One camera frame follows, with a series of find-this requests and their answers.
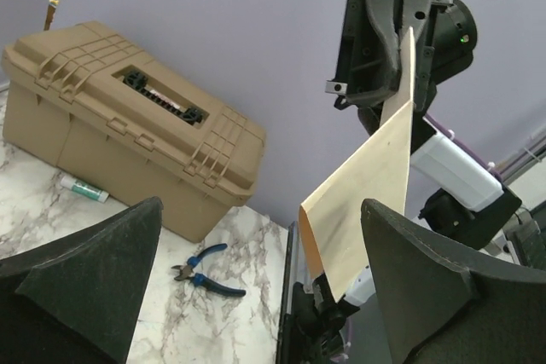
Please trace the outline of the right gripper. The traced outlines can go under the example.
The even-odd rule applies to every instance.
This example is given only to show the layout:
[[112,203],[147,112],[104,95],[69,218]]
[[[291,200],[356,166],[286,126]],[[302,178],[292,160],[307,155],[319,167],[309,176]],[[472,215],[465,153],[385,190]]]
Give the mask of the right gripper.
[[418,113],[432,104],[434,26],[452,0],[346,0],[335,74],[334,107],[378,107],[401,84]]

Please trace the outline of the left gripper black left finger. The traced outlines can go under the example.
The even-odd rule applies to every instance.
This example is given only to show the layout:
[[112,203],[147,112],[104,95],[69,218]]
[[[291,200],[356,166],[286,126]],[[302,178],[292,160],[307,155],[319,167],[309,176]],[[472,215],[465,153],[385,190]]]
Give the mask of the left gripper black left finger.
[[1,261],[3,363],[126,362],[162,224],[161,200]]

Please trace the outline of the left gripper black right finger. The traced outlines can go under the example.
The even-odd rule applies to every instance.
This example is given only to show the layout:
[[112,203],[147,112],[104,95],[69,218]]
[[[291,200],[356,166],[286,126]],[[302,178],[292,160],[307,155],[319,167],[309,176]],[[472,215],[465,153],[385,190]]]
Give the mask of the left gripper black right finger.
[[545,273],[485,255],[375,199],[361,225],[395,363],[543,363]]

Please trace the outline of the white green glue stick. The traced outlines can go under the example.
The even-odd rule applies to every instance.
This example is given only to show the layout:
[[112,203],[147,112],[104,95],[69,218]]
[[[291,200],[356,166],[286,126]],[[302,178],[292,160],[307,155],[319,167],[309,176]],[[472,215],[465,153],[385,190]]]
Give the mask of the white green glue stick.
[[104,203],[109,197],[108,192],[70,175],[63,176],[60,180],[60,185],[76,194],[101,203]]

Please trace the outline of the pale paper letter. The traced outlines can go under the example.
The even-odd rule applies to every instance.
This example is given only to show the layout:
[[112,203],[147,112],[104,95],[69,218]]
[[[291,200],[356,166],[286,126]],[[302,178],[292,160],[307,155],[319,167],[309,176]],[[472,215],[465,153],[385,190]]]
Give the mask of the pale paper letter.
[[410,172],[414,112],[415,36],[400,46],[398,92],[383,104],[379,129],[299,207],[299,235],[311,277],[327,278],[339,301],[369,264],[361,228],[361,206],[376,199],[404,213]]

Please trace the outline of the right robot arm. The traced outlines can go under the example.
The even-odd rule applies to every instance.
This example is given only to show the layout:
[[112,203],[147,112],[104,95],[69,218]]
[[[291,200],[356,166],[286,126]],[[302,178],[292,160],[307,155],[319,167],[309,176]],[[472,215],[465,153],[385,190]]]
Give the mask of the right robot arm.
[[[508,191],[502,178],[468,147],[427,114],[437,94],[437,85],[467,69],[473,62],[478,40],[473,16],[461,0],[347,0],[340,40],[340,53],[334,78],[326,92],[336,94],[334,107],[356,107],[359,120],[370,137],[381,127],[383,102],[398,91],[403,73],[399,46],[406,29],[413,27],[415,55],[415,103],[409,166],[437,182],[441,189],[433,194],[419,215],[433,231],[475,250],[486,247],[510,218],[509,212],[521,205]],[[298,227],[308,268],[318,290],[327,284],[317,246],[319,201],[326,188],[341,176],[344,165],[356,165],[359,148],[329,176],[299,207]],[[330,360],[338,354],[328,350],[334,340],[341,342],[340,329],[346,318],[356,313],[371,296],[373,281],[368,262],[348,292],[340,291],[326,299],[326,313],[310,304],[311,295],[295,282],[290,336],[283,324],[279,363]]]

